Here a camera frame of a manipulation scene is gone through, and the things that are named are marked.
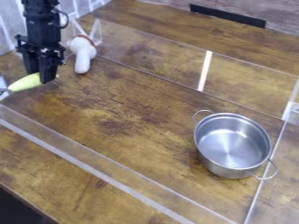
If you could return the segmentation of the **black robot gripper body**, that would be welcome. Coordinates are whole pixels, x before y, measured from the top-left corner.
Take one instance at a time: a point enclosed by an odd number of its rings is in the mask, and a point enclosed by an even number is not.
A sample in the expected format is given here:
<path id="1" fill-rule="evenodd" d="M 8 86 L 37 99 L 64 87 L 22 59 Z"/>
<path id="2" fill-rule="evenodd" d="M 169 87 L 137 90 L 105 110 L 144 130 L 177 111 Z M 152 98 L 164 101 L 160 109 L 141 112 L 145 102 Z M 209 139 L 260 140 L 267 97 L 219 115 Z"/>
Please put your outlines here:
<path id="1" fill-rule="evenodd" d="M 21 0 L 22 16 L 25 19 L 26 34 L 14 36 L 17 40 L 16 51 L 22 58 L 37 58 L 46 53 L 56 54 L 60 60 L 64 59 L 65 48 L 61 46 L 61 24 L 57 9 L 58 0 Z"/>

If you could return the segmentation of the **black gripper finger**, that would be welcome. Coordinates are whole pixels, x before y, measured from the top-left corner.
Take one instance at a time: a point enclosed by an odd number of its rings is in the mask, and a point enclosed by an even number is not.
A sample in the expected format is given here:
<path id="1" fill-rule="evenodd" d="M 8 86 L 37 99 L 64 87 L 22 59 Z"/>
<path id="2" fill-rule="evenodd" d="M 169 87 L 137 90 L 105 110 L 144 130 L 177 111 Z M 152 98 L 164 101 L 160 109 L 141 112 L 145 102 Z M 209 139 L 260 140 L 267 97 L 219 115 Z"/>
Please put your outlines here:
<path id="1" fill-rule="evenodd" d="M 38 72 L 38 54 L 34 52 L 22 53 L 22 63 L 28 74 Z"/>
<path id="2" fill-rule="evenodd" d="M 61 52 L 42 52 L 38 55 L 38 73 L 41 84 L 54 80 L 57 66 L 62 64 L 62 61 L 64 54 Z"/>

